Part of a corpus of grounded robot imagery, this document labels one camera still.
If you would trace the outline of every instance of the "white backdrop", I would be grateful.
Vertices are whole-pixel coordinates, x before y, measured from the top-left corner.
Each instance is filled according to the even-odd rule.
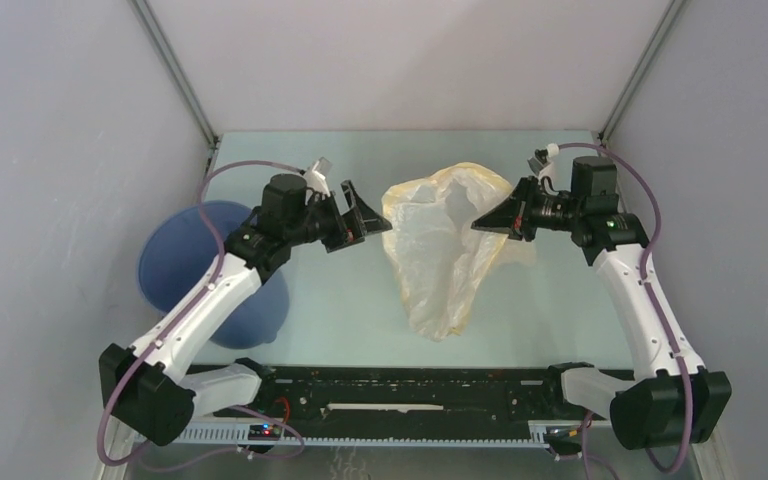
[[[668,0],[155,0],[218,132],[599,130]]]

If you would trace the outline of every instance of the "gray floor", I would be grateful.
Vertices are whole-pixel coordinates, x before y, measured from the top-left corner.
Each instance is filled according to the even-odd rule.
[[[642,451],[624,450],[604,429],[594,429],[591,451],[608,459],[623,480],[666,478],[649,463]],[[172,445],[155,449],[146,463],[167,466],[181,463],[215,447]],[[669,460],[672,451],[659,452]],[[592,480],[610,475],[593,465]],[[443,448],[327,448],[307,449],[292,460],[247,461],[236,454],[207,459],[188,469],[165,474],[130,467],[129,480],[224,480],[224,479],[305,479],[305,480],[473,480],[504,479],[583,479],[581,462],[554,462],[538,449],[443,449]],[[684,468],[670,476],[674,480],[700,478],[692,458]]]

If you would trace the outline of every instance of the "blue bin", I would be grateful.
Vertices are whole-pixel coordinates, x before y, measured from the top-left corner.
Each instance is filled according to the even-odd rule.
[[[251,209],[227,201],[205,202],[208,217],[226,237],[239,228]],[[143,296],[154,308],[168,313],[184,298],[210,267],[217,254],[216,242],[190,207],[166,220],[151,235],[143,252],[137,279]],[[252,348],[275,340],[287,318],[290,296],[280,272],[246,299],[211,337],[221,347]]]

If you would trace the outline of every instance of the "plastic bag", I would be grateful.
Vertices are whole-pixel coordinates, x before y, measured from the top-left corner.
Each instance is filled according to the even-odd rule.
[[[472,222],[507,198],[513,186],[491,170],[459,163],[394,185],[384,194],[384,251],[395,269],[411,328],[431,340],[460,334],[494,259],[532,264],[534,246],[472,230]]]

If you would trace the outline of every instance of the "gray wall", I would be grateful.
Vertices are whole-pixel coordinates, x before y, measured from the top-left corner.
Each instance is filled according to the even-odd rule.
[[[682,327],[732,380],[739,475],[768,478],[768,1],[691,2],[612,146],[663,206],[655,261]]]
[[[206,155],[128,2],[0,1],[0,480],[92,476],[96,360]]]

